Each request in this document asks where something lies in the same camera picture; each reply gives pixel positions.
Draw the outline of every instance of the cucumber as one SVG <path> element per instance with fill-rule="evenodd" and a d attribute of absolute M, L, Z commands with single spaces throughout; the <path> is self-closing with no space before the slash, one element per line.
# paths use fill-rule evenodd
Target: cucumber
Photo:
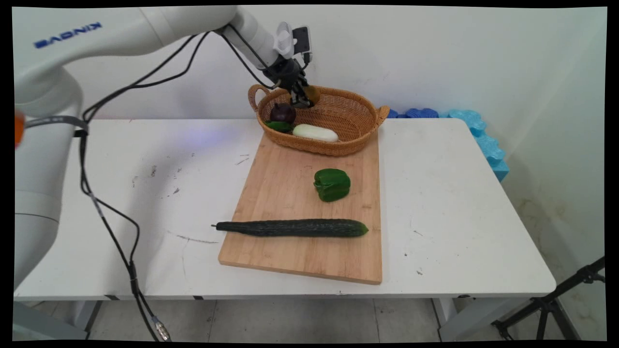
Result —
<path fill-rule="evenodd" d="M 257 237 L 359 237 L 368 231 L 363 223 L 348 219 L 219 222 L 212 226 L 218 231 L 238 232 Z"/>

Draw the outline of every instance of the tripod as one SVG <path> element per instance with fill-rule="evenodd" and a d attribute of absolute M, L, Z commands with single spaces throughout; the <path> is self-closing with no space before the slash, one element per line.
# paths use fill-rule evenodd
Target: tripod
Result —
<path fill-rule="evenodd" d="M 541 310 L 542 312 L 540 314 L 540 323 L 537 326 L 536 339 L 543 339 L 544 332 L 546 331 L 548 314 L 552 313 L 555 317 L 557 325 L 561 329 L 563 337 L 565 337 L 565 339 L 577 340 L 578 337 L 576 337 L 576 333 L 569 325 L 568 320 L 565 318 L 561 308 L 559 308 L 559 304 L 556 302 L 556 299 L 580 283 L 591 284 L 594 281 L 606 283 L 606 278 L 598 274 L 598 272 L 605 267 L 604 258 L 605 256 L 602 256 L 596 262 L 584 266 L 576 271 L 573 276 L 557 285 L 555 291 L 544 297 L 532 298 L 531 303 L 528 306 L 519 310 L 504 321 L 494 321 L 492 325 L 499 330 L 499 333 L 504 340 L 513 340 L 508 332 L 508 328 L 535 313 L 537 310 Z"/>

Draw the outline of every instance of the cable connector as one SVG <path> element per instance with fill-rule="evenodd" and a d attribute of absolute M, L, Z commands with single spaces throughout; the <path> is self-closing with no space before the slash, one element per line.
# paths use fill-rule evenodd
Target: cable connector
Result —
<path fill-rule="evenodd" d="M 99 206 L 99 202 L 97 202 L 97 197 L 95 197 L 95 194 L 91 192 L 88 193 L 88 195 L 90 196 L 90 199 L 92 199 L 92 202 L 95 204 L 95 208 L 97 208 L 97 213 L 99 213 L 99 217 L 104 219 L 105 216 L 103 215 L 103 211 L 101 210 L 101 207 Z"/>
<path fill-rule="evenodd" d="M 161 321 L 159 321 L 159 319 L 157 319 L 156 316 L 152 317 L 152 321 L 153 321 L 153 323 L 155 323 L 155 329 L 159 333 L 159 337 L 161 337 L 161 339 L 164 342 L 171 342 L 172 339 L 170 337 L 170 334 L 168 333 L 168 330 L 165 328 L 163 323 Z"/>
<path fill-rule="evenodd" d="M 140 287 L 137 283 L 136 264 L 129 261 L 129 280 L 131 281 L 131 293 L 137 295 L 140 292 Z"/>

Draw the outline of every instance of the table leg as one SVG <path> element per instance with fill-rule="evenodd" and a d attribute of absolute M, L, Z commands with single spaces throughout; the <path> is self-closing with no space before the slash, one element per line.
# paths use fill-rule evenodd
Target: table leg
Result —
<path fill-rule="evenodd" d="M 75 301 L 71 308 L 71 317 L 65 321 L 84 331 L 90 331 L 88 327 L 97 305 L 101 301 Z"/>
<path fill-rule="evenodd" d="M 478 298 L 460 313 L 441 325 L 438 332 L 443 342 L 451 342 L 489 325 L 526 302 L 528 297 L 520 298 Z"/>
<path fill-rule="evenodd" d="M 449 319 L 458 314 L 454 300 L 451 297 L 432 298 L 432 303 L 434 304 L 440 326 L 445 325 Z"/>

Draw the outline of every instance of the scratch mark on table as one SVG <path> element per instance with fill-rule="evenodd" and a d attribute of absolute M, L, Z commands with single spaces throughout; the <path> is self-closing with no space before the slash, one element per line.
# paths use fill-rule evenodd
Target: scratch mark on table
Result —
<path fill-rule="evenodd" d="M 183 247 L 183 251 L 181 252 L 181 260 L 183 261 L 183 275 L 185 277 L 185 283 L 187 283 L 187 271 L 185 271 L 185 249 L 187 248 L 187 244 L 189 244 L 189 239 L 187 239 L 187 243 L 185 243 L 185 246 Z"/>
<path fill-rule="evenodd" d="M 193 238 L 189 238 L 189 237 L 186 237 L 186 236 L 177 235 L 176 233 L 173 233 L 173 232 L 170 232 L 170 231 L 167 231 L 167 230 L 166 230 L 166 232 L 168 232 L 168 233 L 169 233 L 169 234 L 171 234 L 171 235 L 175 235 L 175 236 L 177 236 L 178 238 L 185 239 L 185 240 L 187 240 L 188 242 L 189 242 L 189 241 L 197 241 L 197 242 L 199 242 L 199 243 L 206 243 L 206 244 L 218 244 L 218 243 L 219 243 L 218 241 L 208 241 L 208 240 L 193 239 Z"/>

